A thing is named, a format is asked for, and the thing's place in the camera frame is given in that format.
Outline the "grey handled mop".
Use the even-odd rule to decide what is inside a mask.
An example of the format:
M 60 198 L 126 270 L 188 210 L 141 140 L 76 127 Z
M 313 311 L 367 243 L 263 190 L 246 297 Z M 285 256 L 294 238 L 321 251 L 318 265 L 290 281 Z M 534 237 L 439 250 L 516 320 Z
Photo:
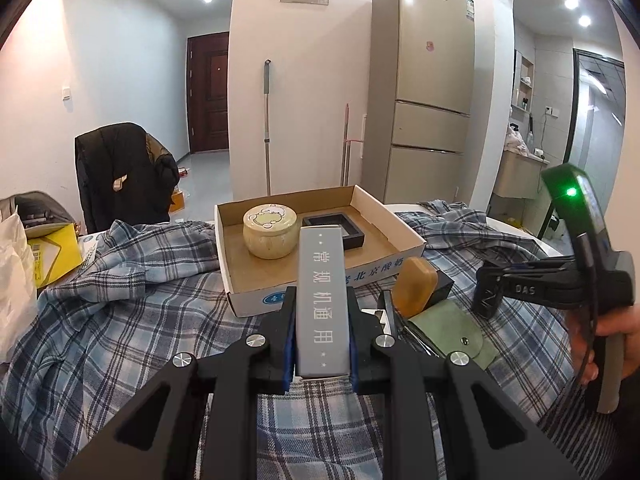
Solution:
M 267 58 L 264 63 L 264 79 L 262 88 L 264 88 L 264 151 L 265 151 L 265 174 L 266 174 L 266 192 L 271 195 L 271 170 L 270 170 L 270 65 L 271 60 Z

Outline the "blue plaid blanket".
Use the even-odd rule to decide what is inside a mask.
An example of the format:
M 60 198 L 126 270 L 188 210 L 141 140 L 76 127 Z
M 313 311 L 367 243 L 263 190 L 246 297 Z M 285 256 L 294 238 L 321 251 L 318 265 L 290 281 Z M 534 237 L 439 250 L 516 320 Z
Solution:
M 1 474 L 54 479 L 178 352 L 204 358 L 254 332 L 222 286 L 215 233 L 199 221 L 116 222 L 74 275 L 44 292 L 1 372 Z M 572 386 L 562 313 L 504 300 L 480 323 L 489 375 L 584 479 L 614 479 L 630 440 L 622 411 L 600 415 Z M 377 479 L 382 403 L 346 379 L 299 382 L 258 404 L 263 479 Z

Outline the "pink broom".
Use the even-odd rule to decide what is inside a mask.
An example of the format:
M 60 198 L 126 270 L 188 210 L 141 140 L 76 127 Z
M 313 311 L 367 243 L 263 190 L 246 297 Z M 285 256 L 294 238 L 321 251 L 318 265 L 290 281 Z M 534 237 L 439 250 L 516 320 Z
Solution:
M 349 137 L 349 117 L 350 117 L 350 106 L 349 104 L 346 104 L 345 111 L 344 111 L 344 126 L 343 126 L 341 186 L 347 186 L 349 184 L 350 150 L 352 149 L 352 144 L 361 143 L 361 140 L 351 139 Z

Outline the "grey bag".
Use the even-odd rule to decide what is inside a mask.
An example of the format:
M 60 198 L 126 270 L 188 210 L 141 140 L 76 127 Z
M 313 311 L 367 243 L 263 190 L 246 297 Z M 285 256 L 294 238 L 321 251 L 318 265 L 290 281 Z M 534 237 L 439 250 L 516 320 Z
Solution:
M 50 235 L 66 226 L 74 226 L 72 215 L 45 192 L 14 194 L 1 200 L 2 218 L 16 212 L 28 238 Z

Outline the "black square frame box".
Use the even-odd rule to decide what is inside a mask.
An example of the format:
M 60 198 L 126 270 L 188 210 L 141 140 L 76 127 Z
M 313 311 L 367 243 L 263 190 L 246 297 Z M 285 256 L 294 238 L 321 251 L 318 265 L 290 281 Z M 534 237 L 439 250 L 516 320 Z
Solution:
M 366 234 L 344 212 L 330 214 L 315 214 L 303 218 L 303 226 L 339 226 L 342 232 L 344 250 L 361 248 L 366 240 Z

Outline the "beige refrigerator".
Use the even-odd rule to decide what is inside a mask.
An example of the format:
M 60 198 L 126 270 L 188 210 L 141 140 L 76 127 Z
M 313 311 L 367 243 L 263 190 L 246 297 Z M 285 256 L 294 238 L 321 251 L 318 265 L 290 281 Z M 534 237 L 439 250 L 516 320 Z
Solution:
M 380 202 L 456 198 L 474 64 L 473 0 L 372 0 L 360 184 Z

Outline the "black jacket on chair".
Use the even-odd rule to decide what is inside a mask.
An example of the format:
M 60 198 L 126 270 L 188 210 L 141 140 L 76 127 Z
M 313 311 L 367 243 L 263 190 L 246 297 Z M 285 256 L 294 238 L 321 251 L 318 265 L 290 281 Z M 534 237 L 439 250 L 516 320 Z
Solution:
M 169 220 L 179 169 L 171 152 L 133 122 L 76 136 L 75 168 L 89 234 L 120 220 L 137 226 Z

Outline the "white plastic bag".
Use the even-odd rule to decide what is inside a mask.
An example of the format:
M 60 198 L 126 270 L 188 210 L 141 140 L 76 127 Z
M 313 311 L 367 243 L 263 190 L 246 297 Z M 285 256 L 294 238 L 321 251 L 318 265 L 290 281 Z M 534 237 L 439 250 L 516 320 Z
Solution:
M 37 315 L 35 259 L 16 212 L 1 221 L 0 358 L 9 363 Z

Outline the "small cardboard box on floor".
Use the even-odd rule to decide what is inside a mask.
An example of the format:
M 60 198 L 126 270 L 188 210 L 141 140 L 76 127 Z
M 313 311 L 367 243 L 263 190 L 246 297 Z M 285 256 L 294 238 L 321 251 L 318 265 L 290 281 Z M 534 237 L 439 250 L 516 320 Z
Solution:
M 175 190 L 171 194 L 171 203 L 169 206 L 169 212 L 173 214 L 174 212 L 183 210 L 183 208 L 184 208 L 184 194 L 181 190 Z

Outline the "bathroom vanity cabinet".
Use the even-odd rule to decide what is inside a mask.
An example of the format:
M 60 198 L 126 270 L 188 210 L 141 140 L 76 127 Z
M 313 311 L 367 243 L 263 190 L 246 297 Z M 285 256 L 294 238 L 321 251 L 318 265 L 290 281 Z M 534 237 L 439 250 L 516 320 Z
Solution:
M 547 166 L 548 162 L 539 157 L 504 151 L 494 193 L 502 198 L 534 200 L 539 193 L 541 171 Z

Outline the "grey long remote box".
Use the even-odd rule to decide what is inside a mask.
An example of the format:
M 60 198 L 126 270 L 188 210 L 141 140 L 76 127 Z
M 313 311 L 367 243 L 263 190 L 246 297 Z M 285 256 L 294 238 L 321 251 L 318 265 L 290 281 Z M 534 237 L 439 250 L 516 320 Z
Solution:
M 349 326 L 342 232 L 304 226 L 298 244 L 296 373 L 305 379 L 346 376 Z

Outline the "round cream tin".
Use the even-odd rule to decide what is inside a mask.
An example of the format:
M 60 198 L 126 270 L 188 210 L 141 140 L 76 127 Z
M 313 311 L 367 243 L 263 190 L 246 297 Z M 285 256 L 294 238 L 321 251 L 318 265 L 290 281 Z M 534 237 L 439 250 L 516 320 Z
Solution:
M 300 222 L 285 205 L 262 204 L 243 216 L 243 240 L 255 257 L 274 260 L 289 255 L 297 246 Z

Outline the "green felt pouch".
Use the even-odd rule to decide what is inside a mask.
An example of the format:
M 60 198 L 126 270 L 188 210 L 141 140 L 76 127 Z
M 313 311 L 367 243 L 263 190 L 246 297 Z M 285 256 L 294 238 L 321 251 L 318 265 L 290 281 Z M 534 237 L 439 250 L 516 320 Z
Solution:
M 451 300 L 442 300 L 409 321 L 444 356 L 465 352 L 482 370 L 498 356 L 496 347 L 483 335 L 472 315 Z

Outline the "dark red door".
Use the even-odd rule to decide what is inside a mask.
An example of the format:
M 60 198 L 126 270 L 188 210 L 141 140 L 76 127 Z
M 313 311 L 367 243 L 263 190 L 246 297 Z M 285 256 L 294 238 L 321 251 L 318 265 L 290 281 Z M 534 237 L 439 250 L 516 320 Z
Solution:
M 186 114 L 190 152 L 228 150 L 229 33 L 186 43 Z

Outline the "orange soap bar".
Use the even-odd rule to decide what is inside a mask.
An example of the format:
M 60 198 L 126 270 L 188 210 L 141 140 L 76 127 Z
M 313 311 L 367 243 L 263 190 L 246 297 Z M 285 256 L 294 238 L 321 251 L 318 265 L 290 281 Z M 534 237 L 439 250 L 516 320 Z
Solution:
M 395 309 L 403 318 L 412 318 L 421 313 L 431 299 L 437 283 L 437 271 L 431 263 L 419 257 L 408 258 L 401 265 L 392 288 Z

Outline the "yellow box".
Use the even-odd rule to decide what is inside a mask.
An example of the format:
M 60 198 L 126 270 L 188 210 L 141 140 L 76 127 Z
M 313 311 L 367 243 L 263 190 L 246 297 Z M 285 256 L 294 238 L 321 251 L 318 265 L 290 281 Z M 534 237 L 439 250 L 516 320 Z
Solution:
M 34 255 L 34 279 L 38 289 L 47 287 L 82 263 L 73 223 L 40 226 L 27 234 Z

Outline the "cardboard tray box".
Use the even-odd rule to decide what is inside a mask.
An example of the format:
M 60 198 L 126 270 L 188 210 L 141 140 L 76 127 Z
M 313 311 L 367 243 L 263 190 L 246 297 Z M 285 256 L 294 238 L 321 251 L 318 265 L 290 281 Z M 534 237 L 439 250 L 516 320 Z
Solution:
M 338 245 L 326 240 L 326 231 L 313 236 L 313 228 L 304 226 L 290 254 L 273 260 L 254 256 L 244 242 L 244 214 L 256 207 L 265 211 L 262 218 L 271 220 L 284 206 L 301 219 L 344 214 L 364 235 L 363 244 L 340 255 Z M 415 230 L 358 185 L 218 205 L 215 234 L 224 290 L 239 318 L 280 309 L 285 289 L 297 284 L 300 270 L 326 275 L 341 263 L 346 284 L 361 287 L 398 274 L 405 260 L 420 257 L 425 248 Z

